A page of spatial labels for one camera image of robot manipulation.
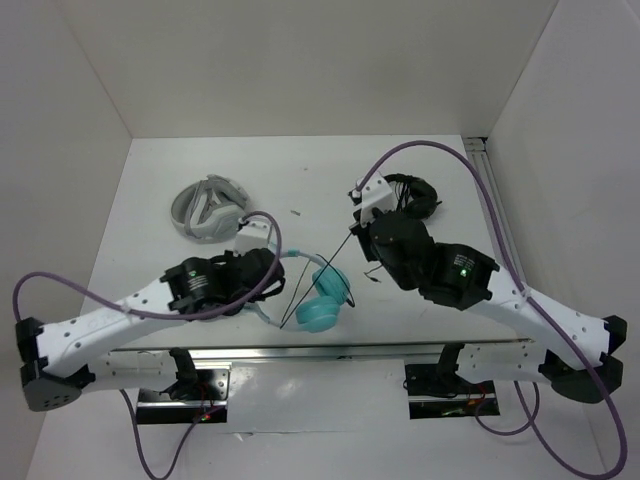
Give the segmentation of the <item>teal cat-ear headphones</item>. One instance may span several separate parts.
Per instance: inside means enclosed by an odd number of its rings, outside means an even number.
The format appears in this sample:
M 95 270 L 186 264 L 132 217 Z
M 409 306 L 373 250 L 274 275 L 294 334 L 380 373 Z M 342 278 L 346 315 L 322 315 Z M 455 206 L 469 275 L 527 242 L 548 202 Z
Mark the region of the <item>teal cat-ear headphones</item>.
M 305 258 L 318 269 L 312 274 L 312 288 L 316 296 L 310 300 L 302 300 L 287 311 L 279 322 L 272 320 L 259 305 L 247 304 L 242 312 L 253 313 L 265 324 L 288 332 L 321 333 L 333 328 L 338 322 L 340 309 L 344 304 L 355 307 L 355 300 L 350 290 L 347 276 L 318 254 L 309 254 L 298 249 L 288 249 L 281 254 L 282 258 Z

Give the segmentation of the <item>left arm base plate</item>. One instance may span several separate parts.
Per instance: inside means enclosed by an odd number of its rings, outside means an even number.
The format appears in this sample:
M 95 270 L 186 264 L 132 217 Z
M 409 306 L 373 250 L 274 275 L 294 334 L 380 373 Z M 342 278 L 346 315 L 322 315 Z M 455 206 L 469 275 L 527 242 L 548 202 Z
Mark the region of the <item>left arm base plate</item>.
M 202 424 L 227 422 L 231 365 L 205 363 L 196 367 L 199 382 L 190 393 L 172 399 L 168 393 L 141 389 L 134 404 L 140 425 Z

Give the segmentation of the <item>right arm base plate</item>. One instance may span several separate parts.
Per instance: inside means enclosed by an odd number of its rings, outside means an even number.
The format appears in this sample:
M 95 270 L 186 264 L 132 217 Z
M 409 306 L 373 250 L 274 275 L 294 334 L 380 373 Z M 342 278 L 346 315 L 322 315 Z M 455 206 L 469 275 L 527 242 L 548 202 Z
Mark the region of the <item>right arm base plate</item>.
M 403 388 L 412 420 L 473 417 L 478 406 L 481 416 L 500 414 L 493 382 L 445 384 L 435 364 L 406 364 Z

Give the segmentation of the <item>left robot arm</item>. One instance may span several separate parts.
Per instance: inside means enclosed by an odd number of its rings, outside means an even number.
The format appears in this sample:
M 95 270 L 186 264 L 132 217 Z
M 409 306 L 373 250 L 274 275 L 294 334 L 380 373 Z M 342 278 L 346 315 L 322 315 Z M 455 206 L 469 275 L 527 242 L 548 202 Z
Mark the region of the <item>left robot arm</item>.
M 125 345 L 192 321 L 238 314 L 279 294 L 285 284 L 278 255 L 267 248 L 189 258 L 157 280 L 99 309 L 61 321 L 29 317 L 15 327 L 22 391 L 30 410 L 47 412 L 82 394 L 142 388 L 184 399 L 200 383 L 187 349 L 125 350 Z

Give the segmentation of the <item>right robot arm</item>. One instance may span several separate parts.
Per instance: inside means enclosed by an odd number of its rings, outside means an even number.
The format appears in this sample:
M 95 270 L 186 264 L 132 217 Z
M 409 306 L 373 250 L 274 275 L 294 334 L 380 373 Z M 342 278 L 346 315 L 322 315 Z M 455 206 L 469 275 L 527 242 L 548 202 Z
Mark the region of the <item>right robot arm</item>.
M 525 337 L 523 343 L 445 346 L 436 369 L 444 390 L 485 381 L 540 382 L 567 399 L 596 404 L 621 386 L 623 364 L 613 355 L 626 340 L 620 317 L 593 317 L 519 288 L 493 258 L 467 245 L 436 242 L 423 222 L 403 213 L 376 211 L 350 231 L 365 258 L 380 262 L 400 289 Z

